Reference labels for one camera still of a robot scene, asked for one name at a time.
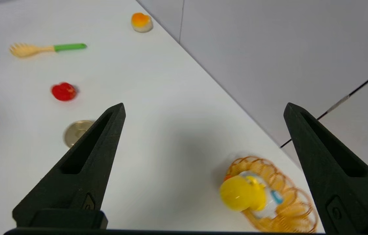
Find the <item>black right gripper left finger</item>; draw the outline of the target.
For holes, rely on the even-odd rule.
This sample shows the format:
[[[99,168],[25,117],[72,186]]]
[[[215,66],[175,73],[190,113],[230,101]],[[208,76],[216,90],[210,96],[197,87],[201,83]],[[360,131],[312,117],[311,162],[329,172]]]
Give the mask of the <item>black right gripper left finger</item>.
[[[17,228],[107,228],[101,207],[125,118],[123,103],[105,110],[13,209]]]

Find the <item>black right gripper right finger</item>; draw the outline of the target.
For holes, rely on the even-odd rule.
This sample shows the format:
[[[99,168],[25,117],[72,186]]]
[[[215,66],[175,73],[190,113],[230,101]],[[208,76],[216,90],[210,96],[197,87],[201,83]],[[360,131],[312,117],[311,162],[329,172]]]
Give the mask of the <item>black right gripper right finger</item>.
[[[368,165],[304,108],[284,119],[326,234],[368,234]]]

